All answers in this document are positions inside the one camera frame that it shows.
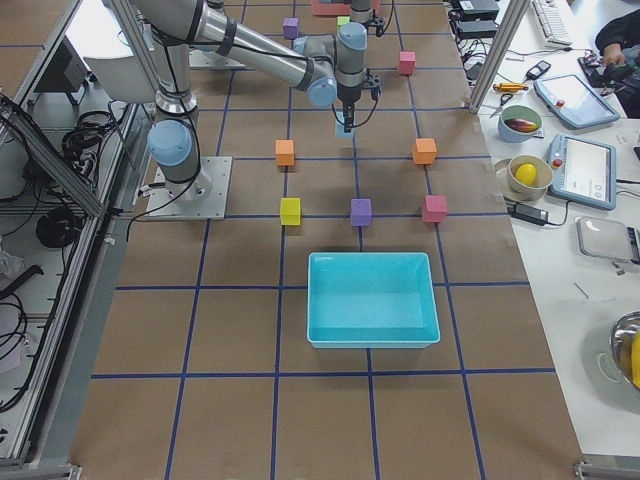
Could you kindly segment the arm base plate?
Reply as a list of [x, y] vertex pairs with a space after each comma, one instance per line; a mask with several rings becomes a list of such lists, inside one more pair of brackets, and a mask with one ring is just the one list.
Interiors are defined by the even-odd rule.
[[154, 181], [164, 185], [150, 191], [146, 217], [154, 221], [223, 220], [226, 215], [231, 179], [230, 156], [205, 156], [201, 159], [199, 176], [186, 192], [188, 183], [180, 186], [169, 182], [160, 167]]

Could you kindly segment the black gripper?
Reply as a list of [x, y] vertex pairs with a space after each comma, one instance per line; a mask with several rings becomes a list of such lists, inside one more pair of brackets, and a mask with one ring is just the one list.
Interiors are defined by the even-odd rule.
[[342, 102], [343, 131], [346, 134], [351, 133], [355, 125], [355, 103], [363, 90], [369, 90], [371, 99], [377, 101], [381, 93], [380, 77], [369, 69], [358, 73], [337, 71], [337, 96]]
[[386, 33], [386, 20], [376, 12], [373, 12], [371, 18], [367, 21], [367, 28], [373, 29], [375, 36], [380, 38]]

